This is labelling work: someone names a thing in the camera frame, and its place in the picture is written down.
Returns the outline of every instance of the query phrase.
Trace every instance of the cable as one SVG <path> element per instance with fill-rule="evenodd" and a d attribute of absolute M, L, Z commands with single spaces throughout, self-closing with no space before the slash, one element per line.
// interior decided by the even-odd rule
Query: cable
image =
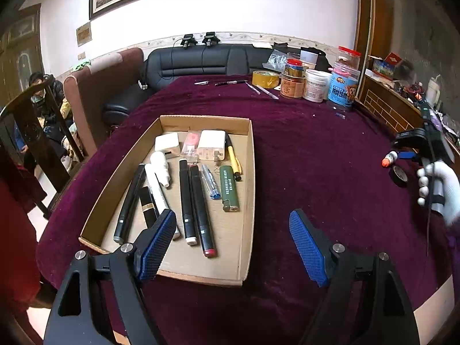
<path fill-rule="evenodd" d="M 430 242 L 430 220 L 431 220 L 431 207 L 433 204 L 433 190 L 434 190 L 434 180 L 435 180 L 435 176 L 434 176 L 435 157 L 434 157 L 434 150 L 433 150 L 433 146 L 432 146 L 430 138 L 428 138 L 428 146 L 430 147 L 430 153 L 432 155 L 433 174 L 432 174 L 432 179 L 430 181 L 430 187 L 428 189 L 428 192 L 430 195 L 428 197 L 428 219 L 426 221 L 426 256 L 427 257 L 428 257 L 429 250 L 430 250 L 430 244 L 429 244 Z"/>
<path fill-rule="evenodd" d="M 205 49 L 207 48 L 208 46 L 205 44 L 204 45 L 204 48 L 203 48 L 203 51 L 202 51 L 202 71 L 203 71 L 203 75 L 204 75 L 204 67 L 203 67 L 203 53 L 205 51 Z"/>
<path fill-rule="evenodd" d="M 179 41 L 179 40 L 182 40 L 182 38 L 180 39 L 177 39 L 174 44 L 172 45 L 172 48 L 171 48 L 171 68 L 172 68 L 172 76 L 170 78 L 164 78 L 158 71 L 156 72 L 161 79 L 163 80 L 171 80 L 172 78 L 174 78 L 174 66 L 173 66 L 173 49 L 174 49 L 174 46 L 176 45 L 176 43 Z M 160 55 L 160 69 L 162 68 L 162 56 Z"/>

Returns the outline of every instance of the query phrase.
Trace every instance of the face mask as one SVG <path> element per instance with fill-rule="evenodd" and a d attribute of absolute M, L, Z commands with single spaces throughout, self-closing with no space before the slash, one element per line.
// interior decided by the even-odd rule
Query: face mask
<path fill-rule="evenodd" d="M 39 103 L 40 101 L 43 100 L 43 96 L 42 95 L 33 95 L 30 100 L 32 101 L 32 103 L 36 104 L 36 103 Z"/>

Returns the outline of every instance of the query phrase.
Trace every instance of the green lighter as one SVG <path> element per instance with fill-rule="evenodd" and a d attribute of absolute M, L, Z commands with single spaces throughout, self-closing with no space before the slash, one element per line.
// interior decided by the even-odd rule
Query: green lighter
<path fill-rule="evenodd" d="M 240 210 L 238 195 L 236 194 L 235 177 L 231 166 L 220 166 L 220 188 L 222 192 L 222 204 L 225 212 L 237 212 Z"/>

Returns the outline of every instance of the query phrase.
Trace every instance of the white power bank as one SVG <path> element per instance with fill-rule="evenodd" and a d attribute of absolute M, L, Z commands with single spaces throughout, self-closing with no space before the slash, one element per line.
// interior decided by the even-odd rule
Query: white power bank
<path fill-rule="evenodd" d="M 219 160 L 225 158 L 225 131 L 203 130 L 198 143 L 200 160 Z"/>
<path fill-rule="evenodd" d="M 155 151 L 163 152 L 166 158 L 180 155 L 179 135 L 177 132 L 167 133 L 155 138 Z"/>

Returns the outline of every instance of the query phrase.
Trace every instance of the cardboard box tray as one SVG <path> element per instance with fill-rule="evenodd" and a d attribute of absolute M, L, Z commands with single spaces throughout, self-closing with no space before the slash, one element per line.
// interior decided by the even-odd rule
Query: cardboard box tray
<path fill-rule="evenodd" d="M 182 237 L 171 242 L 158 274 L 203 284 L 242 285 L 248 276 L 254 230 L 254 140 L 249 119 L 190 115 L 163 115 L 158 118 L 134 144 L 110 177 L 81 231 L 80 242 L 99 253 L 116 250 L 119 244 L 113 241 L 113 234 L 118 214 L 137 165 L 148 163 L 154 152 L 155 138 L 176 131 L 182 148 L 187 131 L 201 130 L 225 130 L 230 134 L 243 171 L 242 181 L 236 183 L 240 211 L 224 212 L 222 201 L 213 200 L 205 193 L 218 256 L 206 258 L 201 245 L 188 246 L 183 237 L 180 203 L 181 157 L 168 159 L 171 182 L 168 189 L 162 187 L 162 190 L 169 207 L 176 213 Z M 211 169 L 220 189 L 219 168 L 213 161 L 201 162 Z M 224 161 L 219 162 L 219 165 L 222 164 L 230 164 L 227 156 Z M 135 241 L 145 228 L 145 219 L 138 201 L 128 241 Z"/>

